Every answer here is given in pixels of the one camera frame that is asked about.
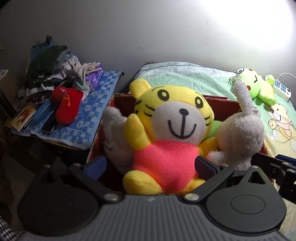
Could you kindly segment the white pink plush rabbit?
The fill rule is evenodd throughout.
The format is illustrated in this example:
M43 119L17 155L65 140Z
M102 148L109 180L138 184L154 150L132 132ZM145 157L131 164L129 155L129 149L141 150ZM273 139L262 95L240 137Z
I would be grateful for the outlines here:
M264 126L246 84L240 79L236 80L233 91L241 112L220 124L216 133L219 150L211 151L206 159L219 166L228 164L243 171L251 166L251 157L262 148Z

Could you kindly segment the green plush pea pod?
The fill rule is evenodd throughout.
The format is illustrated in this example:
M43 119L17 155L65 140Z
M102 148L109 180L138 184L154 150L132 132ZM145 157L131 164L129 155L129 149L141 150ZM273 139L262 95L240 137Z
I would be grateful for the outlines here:
M222 124L221 121L219 121L219 120L214 120L214 121L213 121L213 124L212 124L212 127L211 127L211 129L210 129L208 135L204 138L204 140L207 140L207 139L209 139L209 138L211 138L211 137L215 137L215 136L216 136L216 133L217 133L217 130L218 130L218 128L219 128L219 126L220 126L221 124Z

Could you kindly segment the yellow tiger plush toy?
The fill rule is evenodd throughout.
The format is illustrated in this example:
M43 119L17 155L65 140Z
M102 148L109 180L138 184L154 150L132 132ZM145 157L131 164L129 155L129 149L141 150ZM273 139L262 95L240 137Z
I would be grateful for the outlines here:
M208 137L214 112L203 95L177 85L152 87L142 78L129 90L136 102L125 122L125 139L133 149L125 191L186 194L202 185L195 159L217 149L216 138Z

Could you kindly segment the blue checkered cloth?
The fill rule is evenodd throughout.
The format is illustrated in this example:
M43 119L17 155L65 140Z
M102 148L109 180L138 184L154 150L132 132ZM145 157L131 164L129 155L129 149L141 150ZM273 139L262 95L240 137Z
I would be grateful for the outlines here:
M103 110L108 106L115 87L124 73L122 71L105 71L99 81L98 89L88 94L80 106L77 116L69 126L57 126L51 133L41 131L49 116L39 124L30 122L24 129L11 132L16 135L37 136L43 140L66 144L70 147L86 150L92 146Z

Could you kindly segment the cartoon bear bed sheet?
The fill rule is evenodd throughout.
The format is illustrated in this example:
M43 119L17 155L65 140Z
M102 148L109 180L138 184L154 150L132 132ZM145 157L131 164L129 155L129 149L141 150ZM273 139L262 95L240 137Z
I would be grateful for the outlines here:
M234 72L228 72L188 62L161 62L145 64L135 78L146 79L151 86L169 84L185 86L197 92L226 97L236 100L233 94L231 78ZM278 154L295 158L295 109L290 102L276 96L273 111L264 102L256 98L253 105L260 111L264 124L264 145L269 156Z

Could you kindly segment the red cardboard box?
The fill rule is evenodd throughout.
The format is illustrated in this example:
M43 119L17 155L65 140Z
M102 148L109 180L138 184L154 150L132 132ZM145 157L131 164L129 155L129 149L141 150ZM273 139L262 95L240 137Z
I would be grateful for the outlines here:
M205 95L204 99L208 102L212 111L214 111L214 118L216 121L224 121L231 115L241 111L238 102L227 99L226 97ZM112 96L107 107L112 106L119 109L121 114L127 118L134 112L135 103L135 98L130 94L116 93ZM181 114L179 113L180 108L181 106L176 105L175 103L166 104L164 107L157 108L156 116L152 118L152 129L158 132L165 131L165 137L173 137L173 134L169 132L168 121L171 121L173 124L173 130L175 130L177 134L180 134L182 124ZM94 142L88 155L88 163L98 156L106 155L103 150L104 140L105 135L101 118Z

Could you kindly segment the white power strip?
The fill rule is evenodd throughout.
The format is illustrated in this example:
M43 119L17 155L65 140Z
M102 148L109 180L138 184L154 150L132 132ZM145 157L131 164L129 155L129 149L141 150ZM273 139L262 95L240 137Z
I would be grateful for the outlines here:
M292 93L291 93L290 89L288 89L285 85L283 85L278 80L275 80L275 82L274 82L273 92L275 94L277 94L278 96L280 96L286 102L289 102L292 97Z

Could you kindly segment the green frog plush toy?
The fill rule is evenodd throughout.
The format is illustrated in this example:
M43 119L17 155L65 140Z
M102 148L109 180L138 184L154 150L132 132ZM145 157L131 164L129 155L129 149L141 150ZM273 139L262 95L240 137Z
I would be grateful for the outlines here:
M276 98L274 97L273 86L275 78L269 74L263 79L255 70L251 68L241 68L235 73L235 76L230 80L242 80L248 88L251 98L259 98L265 104L275 105Z

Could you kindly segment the purple tissue pack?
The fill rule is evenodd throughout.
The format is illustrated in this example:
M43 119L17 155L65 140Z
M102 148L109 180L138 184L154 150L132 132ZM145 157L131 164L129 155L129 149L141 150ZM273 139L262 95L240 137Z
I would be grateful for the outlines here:
M103 66L101 63L93 63L86 71L85 81L90 87L90 92L97 89L100 79L103 75Z

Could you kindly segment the white knit gloves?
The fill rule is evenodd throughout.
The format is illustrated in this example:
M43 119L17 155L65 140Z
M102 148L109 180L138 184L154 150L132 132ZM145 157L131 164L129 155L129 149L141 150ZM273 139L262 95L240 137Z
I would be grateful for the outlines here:
M68 60L68 63L71 69L67 71L67 76L79 77L80 80L83 80L83 81L85 81L85 78L87 75L103 70L102 67L100 66L101 63L99 62L81 64L79 61L74 62L72 60Z

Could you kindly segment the pile of clothes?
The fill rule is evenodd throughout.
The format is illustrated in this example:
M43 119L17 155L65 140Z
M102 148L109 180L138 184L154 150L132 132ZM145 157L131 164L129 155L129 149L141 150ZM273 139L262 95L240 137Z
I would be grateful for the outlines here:
M35 104L46 101L67 78L71 70L69 60L77 63L78 57L66 45L55 45L51 36L46 36L44 42L37 41L31 48L30 64L18 100Z

